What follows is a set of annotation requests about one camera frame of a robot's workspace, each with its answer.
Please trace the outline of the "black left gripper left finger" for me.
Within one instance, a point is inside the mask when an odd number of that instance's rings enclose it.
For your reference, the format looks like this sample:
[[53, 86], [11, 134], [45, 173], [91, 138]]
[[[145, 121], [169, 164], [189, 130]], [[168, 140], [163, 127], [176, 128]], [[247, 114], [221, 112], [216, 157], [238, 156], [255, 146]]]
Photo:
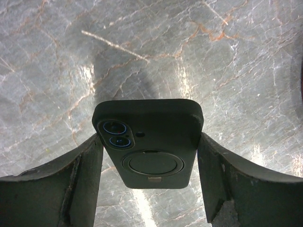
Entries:
[[77, 148], [0, 179], [2, 227], [92, 227], [103, 146], [94, 134]]

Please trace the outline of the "black smartphone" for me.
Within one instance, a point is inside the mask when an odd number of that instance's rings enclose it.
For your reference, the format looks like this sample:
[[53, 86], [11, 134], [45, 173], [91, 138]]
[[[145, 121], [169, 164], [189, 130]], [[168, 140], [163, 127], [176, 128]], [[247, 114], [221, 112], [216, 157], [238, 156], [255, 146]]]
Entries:
[[99, 103], [92, 124], [124, 184], [131, 189], [188, 186], [204, 118], [190, 99]]

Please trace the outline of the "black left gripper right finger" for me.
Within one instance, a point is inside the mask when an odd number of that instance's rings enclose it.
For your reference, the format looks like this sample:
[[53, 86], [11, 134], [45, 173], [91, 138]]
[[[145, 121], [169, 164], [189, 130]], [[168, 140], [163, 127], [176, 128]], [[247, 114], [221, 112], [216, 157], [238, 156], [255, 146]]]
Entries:
[[259, 166], [202, 133], [198, 169], [213, 227], [301, 227], [303, 179]]

